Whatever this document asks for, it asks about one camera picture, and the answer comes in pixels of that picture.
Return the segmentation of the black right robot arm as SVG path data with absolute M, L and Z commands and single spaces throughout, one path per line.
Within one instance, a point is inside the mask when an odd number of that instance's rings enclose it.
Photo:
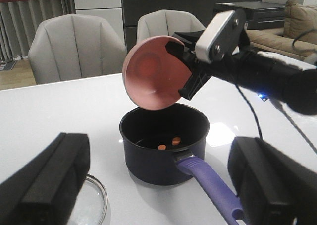
M 167 52 L 178 58 L 191 71 L 191 76 L 178 90 L 181 97 L 192 97 L 211 78 L 232 84 L 285 102 L 292 110 L 303 115 L 317 113 L 317 71 L 302 70 L 281 60 L 263 56 L 250 48 L 246 31 L 238 39 L 240 52 L 225 53 L 220 61 L 204 63 L 195 53 L 184 51 L 183 46 L 169 41 Z

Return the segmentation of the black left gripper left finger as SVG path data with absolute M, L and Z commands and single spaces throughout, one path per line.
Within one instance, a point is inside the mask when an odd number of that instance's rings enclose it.
M 86 134 L 60 133 L 0 185 L 2 225 L 65 225 L 90 168 Z

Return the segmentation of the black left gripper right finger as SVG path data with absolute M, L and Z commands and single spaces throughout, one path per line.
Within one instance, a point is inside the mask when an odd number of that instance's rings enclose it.
M 250 225 L 315 225 L 317 174 L 260 138 L 235 137 L 228 172 Z

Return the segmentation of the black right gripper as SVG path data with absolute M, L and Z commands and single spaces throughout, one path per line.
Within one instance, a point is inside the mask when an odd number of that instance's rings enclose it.
M 194 50 L 196 42 L 202 34 L 203 30 L 175 32 L 174 37 L 184 45 L 172 41 L 165 45 L 167 52 L 179 59 L 192 73 L 185 85 L 178 90 L 179 95 L 187 100 L 191 100 L 212 76 L 232 82 L 233 71 L 238 62 L 232 54 L 239 53 L 241 48 L 250 44 L 249 37 L 243 30 L 237 35 L 237 40 L 234 41 L 236 46 L 231 52 L 227 51 L 219 61 L 212 60 L 211 63 L 206 63 L 197 58 Z

